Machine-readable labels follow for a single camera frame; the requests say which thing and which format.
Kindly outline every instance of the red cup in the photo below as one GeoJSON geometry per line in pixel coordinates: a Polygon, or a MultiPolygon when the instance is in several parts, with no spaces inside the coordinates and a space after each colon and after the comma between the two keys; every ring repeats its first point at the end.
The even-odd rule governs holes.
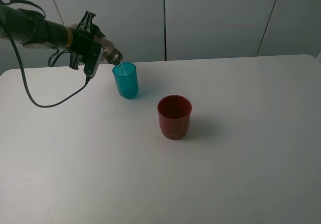
{"type": "Polygon", "coordinates": [[[171,140],[184,137],[190,125],[191,103],[182,96],[170,95],[159,101],[157,110],[163,135],[171,140]]]}

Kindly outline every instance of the blue plastic cup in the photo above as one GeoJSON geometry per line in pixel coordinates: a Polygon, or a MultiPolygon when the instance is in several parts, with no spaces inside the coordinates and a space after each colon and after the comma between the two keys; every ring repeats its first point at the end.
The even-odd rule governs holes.
{"type": "Polygon", "coordinates": [[[134,64],[123,62],[119,66],[114,66],[112,73],[122,97],[133,98],[138,94],[137,72],[134,64]]]}

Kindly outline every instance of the cup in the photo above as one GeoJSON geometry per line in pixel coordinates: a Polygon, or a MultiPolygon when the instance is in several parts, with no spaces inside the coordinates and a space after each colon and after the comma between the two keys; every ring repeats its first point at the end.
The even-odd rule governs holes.
{"type": "Polygon", "coordinates": [[[119,94],[124,98],[133,98],[138,93],[136,66],[123,62],[112,69],[119,94]]]}
{"type": "Polygon", "coordinates": [[[159,101],[157,110],[163,135],[171,140],[184,137],[190,125],[191,103],[182,96],[170,95],[159,101]]]}

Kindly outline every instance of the table surface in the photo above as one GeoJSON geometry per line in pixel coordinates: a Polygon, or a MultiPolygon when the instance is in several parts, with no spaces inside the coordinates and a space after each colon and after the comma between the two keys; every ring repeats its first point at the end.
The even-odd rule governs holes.
{"type": "MultiPolygon", "coordinates": [[[[78,95],[32,105],[19,70],[0,77],[0,223],[320,223],[321,64],[307,55],[137,63],[122,98],[101,65],[78,95]],[[188,98],[187,136],[166,139],[156,106],[188,98]]],[[[34,99],[84,83],[27,69],[34,99]]]]}

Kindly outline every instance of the cup rim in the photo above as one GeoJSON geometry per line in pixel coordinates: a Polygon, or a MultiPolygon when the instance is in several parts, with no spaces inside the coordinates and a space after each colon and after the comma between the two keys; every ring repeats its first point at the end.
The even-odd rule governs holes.
{"type": "Polygon", "coordinates": [[[191,104],[191,102],[190,102],[187,98],[185,98],[185,97],[183,97],[183,96],[180,96],[180,95],[168,95],[168,96],[166,96],[166,97],[163,97],[163,98],[158,102],[158,104],[157,104],[157,111],[158,111],[158,114],[160,114],[160,115],[163,116],[164,118],[167,118],[167,119],[170,119],[170,120],[180,120],[180,119],[182,119],[182,118],[185,118],[187,115],[190,115],[190,114],[191,114],[191,112],[192,112],[192,104],[191,104]],[[187,113],[186,115],[184,115],[183,117],[179,118],[179,119],[171,119],[171,118],[168,118],[168,117],[164,116],[164,115],[159,111],[159,105],[161,104],[162,101],[164,101],[165,99],[170,98],[170,97],[179,97],[179,98],[184,99],[184,100],[188,103],[188,105],[190,106],[190,110],[188,111],[188,113],[187,113]]]}
{"type": "Polygon", "coordinates": [[[133,64],[132,62],[123,62],[123,63],[129,63],[129,64],[133,65],[133,66],[135,67],[135,69],[133,70],[133,72],[131,72],[131,73],[128,74],[128,75],[118,75],[118,74],[116,74],[116,73],[114,72],[115,67],[118,67],[118,65],[115,65],[115,66],[113,67],[113,69],[112,69],[112,73],[113,73],[115,76],[117,76],[117,77],[128,77],[128,76],[131,76],[133,73],[136,72],[136,65],[135,65],[135,64],[133,64]]]}

